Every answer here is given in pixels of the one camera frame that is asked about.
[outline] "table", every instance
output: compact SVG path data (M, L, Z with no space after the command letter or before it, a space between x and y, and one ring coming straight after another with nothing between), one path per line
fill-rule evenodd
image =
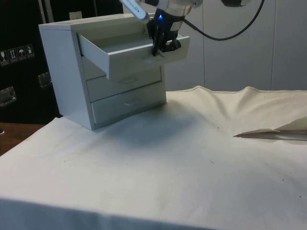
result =
M307 229L307 92L168 92L90 131L55 119L0 157L0 230ZM300 123L298 128L307 128Z
M0 156L20 144L44 125L0 123Z

